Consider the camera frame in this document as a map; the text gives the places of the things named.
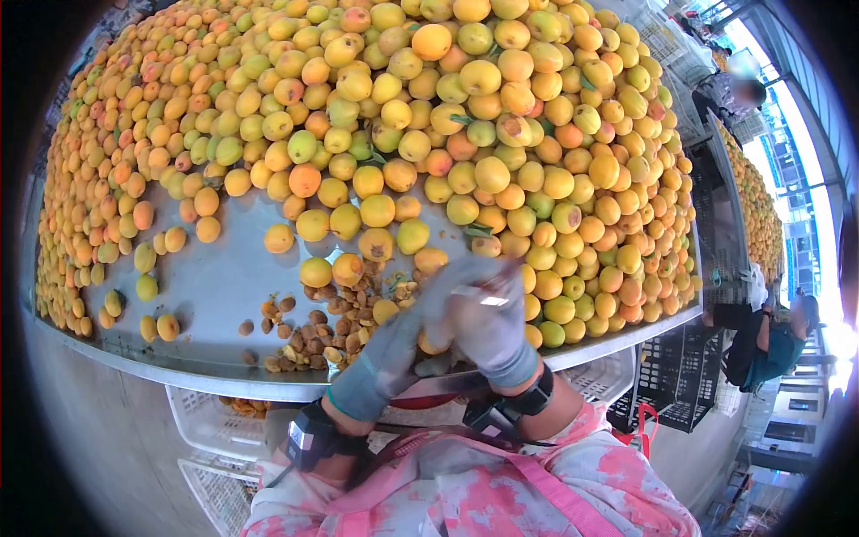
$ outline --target gray glove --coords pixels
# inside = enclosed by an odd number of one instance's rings
[[[410,309],[388,319],[376,329],[358,359],[335,377],[328,387],[328,399],[350,418],[379,419],[391,399],[418,380],[411,365],[420,330],[420,317]]]
[[[492,296],[507,299],[501,306],[485,305],[481,298],[453,294],[457,288],[484,284],[509,271],[509,259],[477,255],[445,265],[421,291],[414,308],[423,317],[429,343],[443,347],[451,339],[477,365],[480,373],[499,387],[527,381],[539,365],[537,351],[525,338],[525,292],[516,268]]]

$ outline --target white plastic bag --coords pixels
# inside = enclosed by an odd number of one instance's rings
[[[758,311],[764,306],[770,293],[766,290],[766,280],[764,273],[760,271],[760,265],[752,263],[751,267],[750,271],[740,271],[740,279],[749,283],[749,304],[752,311]]]

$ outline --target white plastic crate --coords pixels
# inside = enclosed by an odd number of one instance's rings
[[[738,121],[731,128],[737,141],[740,143],[749,143],[758,136],[763,136],[770,131],[770,126],[767,125],[764,115],[755,110],[747,115],[742,120]]]
[[[690,52],[677,58],[668,69],[687,87],[694,88],[704,78],[715,73],[717,68],[712,56],[702,58],[697,53]]]
[[[221,537],[237,537],[251,515],[259,472],[252,463],[212,453],[178,459],[179,470]]]
[[[650,57],[662,65],[671,64],[689,52],[683,29],[649,3],[627,22],[638,30],[641,41],[650,49]]]
[[[570,384],[587,401],[605,401],[611,405],[628,392],[638,369],[636,347],[597,358],[588,363],[561,371]]]
[[[686,86],[671,70],[664,70],[660,79],[662,85],[671,92],[671,110],[677,116],[677,126],[674,130],[680,135],[681,141],[687,141],[704,134],[704,124],[698,117],[695,102],[692,100],[692,90]]]
[[[720,371],[713,409],[731,418],[737,413],[737,409],[740,408],[741,398],[740,389],[728,383],[728,378],[725,376],[724,371]]]
[[[194,448],[243,461],[269,456],[263,419],[240,415],[222,404],[217,395],[165,388],[179,434]]]

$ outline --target forearm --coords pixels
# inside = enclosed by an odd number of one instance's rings
[[[374,423],[361,422],[343,414],[328,399],[328,394],[322,398],[322,410],[332,419],[337,430],[346,435],[365,436],[375,426]],[[346,481],[352,475],[357,460],[355,456],[333,455],[319,461],[311,473],[329,482]]]
[[[755,340],[755,343],[761,351],[770,350],[770,317],[768,315],[764,315],[764,318],[760,322],[758,338]]]
[[[493,387],[496,393],[505,396],[521,394],[533,385],[543,372],[542,365],[534,371],[528,381],[512,388]],[[555,436],[567,425],[571,424],[584,404],[584,398],[569,383],[555,375],[554,388],[549,405],[536,416],[522,416],[516,427],[525,440],[544,440]]]

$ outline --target pink and white clothing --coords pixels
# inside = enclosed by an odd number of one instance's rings
[[[510,454],[423,434],[349,493],[302,473],[261,488],[288,462],[259,461],[261,490],[241,536],[701,534],[643,455],[612,436],[604,406],[585,403],[545,442],[557,446]]]

